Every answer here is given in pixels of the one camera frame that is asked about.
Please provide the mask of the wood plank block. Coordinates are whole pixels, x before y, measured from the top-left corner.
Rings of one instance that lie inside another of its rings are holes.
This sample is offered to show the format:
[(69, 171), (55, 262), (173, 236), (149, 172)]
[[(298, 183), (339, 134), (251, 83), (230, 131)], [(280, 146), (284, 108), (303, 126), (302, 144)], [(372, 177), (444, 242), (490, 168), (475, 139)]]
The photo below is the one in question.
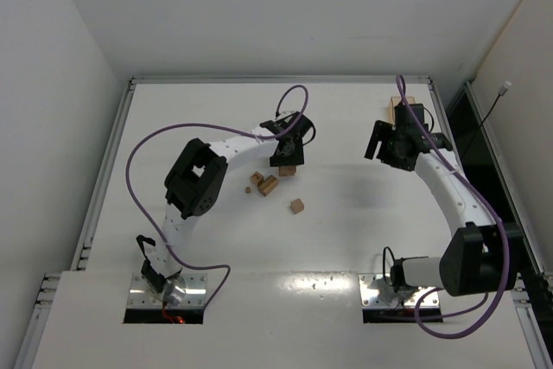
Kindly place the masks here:
[(280, 176), (289, 176), (289, 175), (293, 175), (293, 172), (290, 169), (290, 166), (280, 166), (278, 170), (278, 174)]

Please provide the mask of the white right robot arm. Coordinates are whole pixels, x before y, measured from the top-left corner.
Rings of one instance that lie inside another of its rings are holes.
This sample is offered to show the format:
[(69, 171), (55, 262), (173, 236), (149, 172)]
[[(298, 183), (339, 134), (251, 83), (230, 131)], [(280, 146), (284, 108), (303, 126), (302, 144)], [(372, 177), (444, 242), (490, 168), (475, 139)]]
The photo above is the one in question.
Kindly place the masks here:
[(517, 279), (524, 234), (514, 223), (498, 223), (469, 189), (450, 141), (442, 133), (425, 137), (415, 124), (375, 123), (365, 158), (415, 172), (444, 215), (451, 240), (440, 257), (394, 259), (390, 284), (395, 291), (423, 286), (467, 296), (505, 289)]

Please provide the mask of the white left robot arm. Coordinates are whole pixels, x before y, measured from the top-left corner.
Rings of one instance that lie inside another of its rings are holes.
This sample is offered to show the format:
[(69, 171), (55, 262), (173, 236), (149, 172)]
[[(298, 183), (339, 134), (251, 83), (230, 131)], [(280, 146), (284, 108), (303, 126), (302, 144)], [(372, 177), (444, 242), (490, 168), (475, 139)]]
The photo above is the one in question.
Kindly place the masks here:
[(228, 264), (194, 266), (181, 260), (171, 247), (168, 234), (157, 225), (138, 200), (130, 182), (130, 166), (138, 150), (151, 138), (165, 131), (184, 127), (201, 127), (234, 134), (220, 142), (207, 143), (199, 138), (190, 140), (164, 180), (167, 206), (177, 211), (181, 223), (187, 229), (194, 228), (193, 218), (200, 217), (214, 206), (224, 178), (231, 170), (264, 157), (270, 160), (272, 167), (303, 165), (303, 138), (316, 128), (311, 120), (299, 112), (281, 119), (265, 121), (251, 131), (202, 123), (173, 124), (150, 133), (131, 151), (125, 165), (127, 189), (138, 209), (155, 228), (169, 256), (181, 268), (189, 270), (224, 269), (226, 273), (220, 283), (223, 285), (230, 276), (231, 267)]

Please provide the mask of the wood cube with letter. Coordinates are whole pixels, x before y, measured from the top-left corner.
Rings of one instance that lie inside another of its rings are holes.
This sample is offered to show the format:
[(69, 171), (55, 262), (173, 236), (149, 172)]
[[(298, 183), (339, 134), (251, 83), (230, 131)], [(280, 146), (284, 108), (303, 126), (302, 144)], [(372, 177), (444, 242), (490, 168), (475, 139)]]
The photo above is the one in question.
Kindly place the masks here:
[(254, 172), (251, 175), (251, 183), (255, 186), (259, 186), (264, 181), (264, 176), (259, 172)]

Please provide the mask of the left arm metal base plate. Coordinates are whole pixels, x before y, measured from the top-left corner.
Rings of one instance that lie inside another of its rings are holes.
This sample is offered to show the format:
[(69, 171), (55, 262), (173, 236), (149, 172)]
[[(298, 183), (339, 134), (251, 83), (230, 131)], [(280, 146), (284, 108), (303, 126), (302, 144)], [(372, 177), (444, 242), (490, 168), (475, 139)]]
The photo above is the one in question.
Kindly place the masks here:
[(127, 297), (128, 309), (201, 309), (207, 300), (205, 274), (180, 274), (170, 278), (160, 293), (149, 285), (146, 278), (134, 274)]

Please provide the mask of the dark-sided wood block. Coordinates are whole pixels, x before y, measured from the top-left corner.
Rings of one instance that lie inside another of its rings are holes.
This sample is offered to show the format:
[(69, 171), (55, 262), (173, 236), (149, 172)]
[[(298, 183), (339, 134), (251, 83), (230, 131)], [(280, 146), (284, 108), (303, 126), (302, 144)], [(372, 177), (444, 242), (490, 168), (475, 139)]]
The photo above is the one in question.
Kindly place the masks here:
[(279, 180), (274, 175), (270, 175), (258, 186), (258, 191), (262, 196), (267, 196), (278, 184)]

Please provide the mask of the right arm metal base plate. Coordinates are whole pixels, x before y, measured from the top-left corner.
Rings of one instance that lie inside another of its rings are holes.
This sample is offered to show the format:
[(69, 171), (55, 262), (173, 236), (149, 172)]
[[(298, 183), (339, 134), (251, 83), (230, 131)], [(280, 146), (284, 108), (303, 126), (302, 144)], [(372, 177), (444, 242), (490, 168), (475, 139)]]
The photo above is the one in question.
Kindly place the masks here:
[(419, 299), (429, 293), (421, 302), (422, 309), (439, 309), (440, 300), (433, 287), (417, 287), (395, 292), (382, 274), (359, 274), (359, 293), (361, 307), (370, 311), (389, 311), (413, 309)]

